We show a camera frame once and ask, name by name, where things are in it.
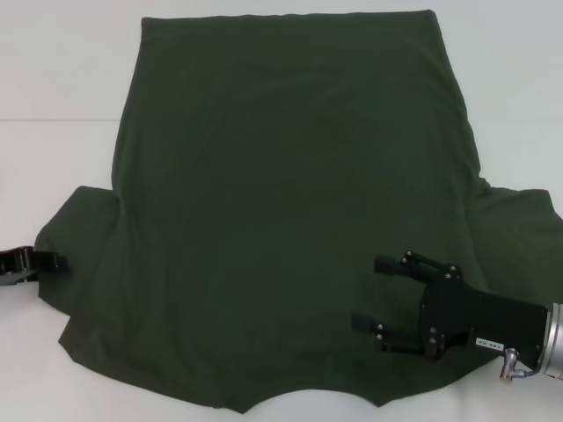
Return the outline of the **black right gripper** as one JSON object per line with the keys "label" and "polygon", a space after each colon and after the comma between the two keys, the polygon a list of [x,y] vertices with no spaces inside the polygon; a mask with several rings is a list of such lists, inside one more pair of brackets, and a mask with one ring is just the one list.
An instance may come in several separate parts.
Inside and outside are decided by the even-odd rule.
{"label": "black right gripper", "polygon": [[524,365],[540,367],[549,316],[546,307],[481,292],[464,281],[457,265],[414,251],[406,251],[402,258],[376,255],[374,272],[426,286],[420,301],[420,337],[371,316],[351,315],[352,330],[371,336],[377,352],[424,353],[439,360],[454,346],[473,346],[496,355],[513,348]]}

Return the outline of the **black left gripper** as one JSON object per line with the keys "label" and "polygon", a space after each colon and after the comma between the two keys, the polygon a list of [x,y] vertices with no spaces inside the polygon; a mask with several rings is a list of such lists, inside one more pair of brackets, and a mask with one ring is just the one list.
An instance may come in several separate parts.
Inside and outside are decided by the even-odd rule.
{"label": "black left gripper", "polygon": [[65,273],[69,270],[65,256],[53,251],[37,251],[22,246],[1,251],[1,286],[33,282],[40,273]]}

